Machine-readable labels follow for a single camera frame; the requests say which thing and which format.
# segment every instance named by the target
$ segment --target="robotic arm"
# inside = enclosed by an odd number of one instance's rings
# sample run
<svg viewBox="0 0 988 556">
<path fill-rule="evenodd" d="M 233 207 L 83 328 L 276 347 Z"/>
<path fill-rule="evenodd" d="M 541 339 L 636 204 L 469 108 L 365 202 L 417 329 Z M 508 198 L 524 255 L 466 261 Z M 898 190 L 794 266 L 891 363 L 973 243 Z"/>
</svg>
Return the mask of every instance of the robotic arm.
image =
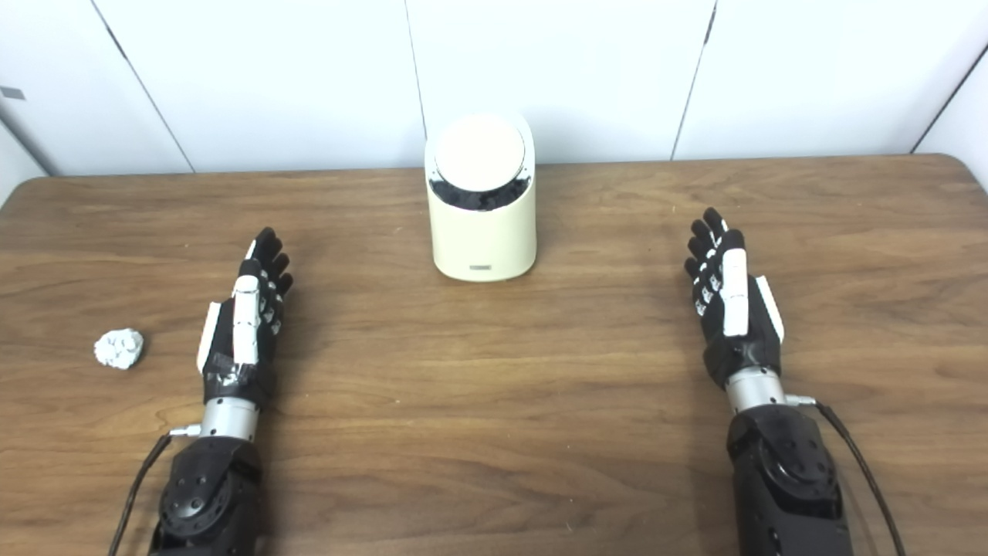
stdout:
<svg viewBox="0 0 988 556">
<path fill-rule="evenodd" d="M 150 555 L 254 554 L 261 461 L 253 441 L 258 415 L 275 391 L 275 339 L 292 282 L 281 250 L 275 231 L 264 229 L 240 263 L 230 299 L 209 305 L 198 357 L 206 410 L 201 425 L 172 431 L 198 438 L 172 462 Z M 157 453 L 167 445 L 163 438 Z"/>
<path fill-rule="evenodd" d="M 769 282 L 748 274 L 744 235 L 714 209 L 693 222 L 686 270 L 703 363 L 734 412 L 727 453 L 742 556 L 851 556 L 834 461 L 816 422 L 782 390 L 784 329 Z"/>
</svg>

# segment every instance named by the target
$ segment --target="crumpled white paper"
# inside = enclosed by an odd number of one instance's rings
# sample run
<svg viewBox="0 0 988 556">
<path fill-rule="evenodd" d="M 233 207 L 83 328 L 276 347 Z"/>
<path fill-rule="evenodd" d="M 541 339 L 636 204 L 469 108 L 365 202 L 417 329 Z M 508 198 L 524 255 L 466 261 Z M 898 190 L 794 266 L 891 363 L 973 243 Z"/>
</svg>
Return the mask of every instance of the crumpled white paper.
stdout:
<svg viewBox="0 0 988 556">
<path fill-rule="evenodd" d="M 140 335 L 140 332 L 133 328 L 122 328 L 103 334 L 103 337 L 93 344 L 93 352 L 96 353 L 96 360 L 100 363 L 125 370 L 137 361 L 143 346 L 144 336 Z"/>
</svg>

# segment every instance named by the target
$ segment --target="white wall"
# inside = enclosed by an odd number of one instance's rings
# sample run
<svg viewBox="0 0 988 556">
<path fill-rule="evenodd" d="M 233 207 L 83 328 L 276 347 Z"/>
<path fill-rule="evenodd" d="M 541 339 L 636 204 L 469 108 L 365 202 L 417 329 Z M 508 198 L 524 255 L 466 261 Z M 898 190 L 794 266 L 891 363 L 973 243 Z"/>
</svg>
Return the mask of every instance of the white wall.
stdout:
<svg viewBox="0 0 988 556">
<path fill-rule="evenodd" d="M 97 0 L 197 171 L 421 165 L 402 0 Z"/>
<path fill-rule="evenodd" d="M 981 57 L 916 151 L 956 156 L 988 189 L 988 55 Z"/>
<path fill-rule="evenodd" d="M 985 0 L 719 0 L 676 158 L 909 152 L 986 40 Z"/>
<path fill-rule="evenodd" d="M 18 185 L 44 175 L 44 170 L 0 123 L 0 206 Z"/>
<path fill-rule="evenodd" d="M 0 117 L 56 174 L 187 172 L 89 0 L 0 0 Z"/>
<path fill-rule="evenodd" d="M 539 162 L 668 160 L 712 0 L 408 0 L 426 128 L 532 126 Z"/>
<path fill-rule="evenodd" d="M 908 152 L 988 39 L 988 0 L 717 0 L 705 45 L 714 0 L 95 2 L 129 61 L 89 0 L 0 0 L 55 174 L 417 166 L 478 109 L 540 162 Z"/>
</svg>

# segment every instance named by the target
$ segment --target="white lid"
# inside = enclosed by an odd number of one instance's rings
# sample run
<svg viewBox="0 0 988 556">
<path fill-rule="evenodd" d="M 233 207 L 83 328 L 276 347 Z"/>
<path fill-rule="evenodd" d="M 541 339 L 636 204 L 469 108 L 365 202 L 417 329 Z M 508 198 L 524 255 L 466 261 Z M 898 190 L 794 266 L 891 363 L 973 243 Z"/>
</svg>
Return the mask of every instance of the white lid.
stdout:
<svg viewBox="0 0 988 556">
<path fill-rule="evenodd" d="M 472 114 L 453 122 L 436 147 L 439 173 L 466 191 L 501 187 L 515 179 L 524 158 L 522 135 L 494 114 Z"/>
</svg>

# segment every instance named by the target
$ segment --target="wooden table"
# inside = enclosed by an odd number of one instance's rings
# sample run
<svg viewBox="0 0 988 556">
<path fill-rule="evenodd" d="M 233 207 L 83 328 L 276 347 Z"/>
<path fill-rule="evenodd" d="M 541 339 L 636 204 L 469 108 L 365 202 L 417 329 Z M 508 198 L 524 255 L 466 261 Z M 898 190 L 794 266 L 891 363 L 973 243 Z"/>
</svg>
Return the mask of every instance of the wooden table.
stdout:
<svg viewBox="0 0 988 556">
<path fill-rule="evenodd" d="M 726 397 L 682 270 L 713 205 L 913 556 L 988 540 L 988 200 L 942 156 L 543 166 L 516 280 L 432 264 L 420 169 L 45 178 L 0 211 L 0 554 L 99 554 L 158 434 L 197 421 L 206 305 L 275 227 L 296 282 L 262 416 L 262 554 L 736 553 Z M 104 331 L 144 332 L 131 371 Z M 854 461 L 859 555 L 891 544 Z M 171 456 L 122 555 L 146 553 Z"/>
</svg>

